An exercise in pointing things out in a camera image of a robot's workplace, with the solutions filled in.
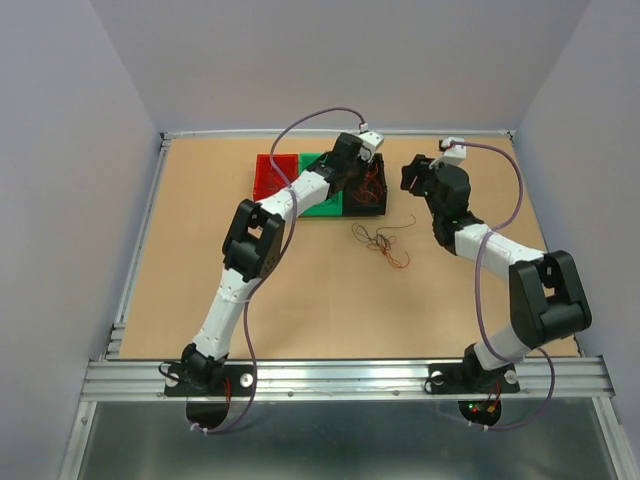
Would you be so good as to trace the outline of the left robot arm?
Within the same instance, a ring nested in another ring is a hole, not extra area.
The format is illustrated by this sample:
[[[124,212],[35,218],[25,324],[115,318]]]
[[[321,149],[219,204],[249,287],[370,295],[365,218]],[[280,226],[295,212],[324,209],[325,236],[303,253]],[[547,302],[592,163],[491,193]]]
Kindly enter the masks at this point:
[[[290,184],[258,202],[246,199],[238,205],[222,246],[220,285],[200,330],[181,354],[185,376],[199,393],[221,386],[241,312],[280,262],[285,228],[363,175],[383,142],[375,131],[343,132]]]

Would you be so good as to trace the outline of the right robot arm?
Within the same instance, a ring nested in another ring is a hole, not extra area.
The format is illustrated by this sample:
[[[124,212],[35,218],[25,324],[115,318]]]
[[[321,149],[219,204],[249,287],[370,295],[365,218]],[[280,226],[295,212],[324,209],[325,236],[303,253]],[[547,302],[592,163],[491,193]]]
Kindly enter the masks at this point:
[[[469,208],[471,184],[457,165],[417,155],[401,169],[402,190],[425,199],[438,244],[503,279],[509,293],[509,321],[493,335],[483,333],[459,364],[441,372],[446,387],[482,392],[531,351],[588,329],[592,314],[574,258],[566,251],[543,252],[512,241]]]

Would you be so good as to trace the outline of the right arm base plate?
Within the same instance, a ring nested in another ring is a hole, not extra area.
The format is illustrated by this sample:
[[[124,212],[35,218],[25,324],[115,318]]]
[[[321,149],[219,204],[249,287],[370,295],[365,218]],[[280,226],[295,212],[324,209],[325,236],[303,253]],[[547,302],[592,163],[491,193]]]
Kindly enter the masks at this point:
[[[424,388],[432,395],[470,396],[520,392],[514,365],[487,371],[481,367],[466,366],[462,362],[436,364],[425,381]]]

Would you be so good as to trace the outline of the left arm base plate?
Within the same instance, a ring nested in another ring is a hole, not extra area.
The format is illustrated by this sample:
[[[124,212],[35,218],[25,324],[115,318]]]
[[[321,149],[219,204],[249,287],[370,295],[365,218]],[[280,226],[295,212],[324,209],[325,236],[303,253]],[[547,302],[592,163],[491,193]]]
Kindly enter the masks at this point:
[[[190,376],[186,368],[176,361],[160,363],[158,372],[165,381],[163,394],[169,398],[248,398],[255,380],[252,366],[246,364],[225,366],[221,378],[212,383],[204,383]]]

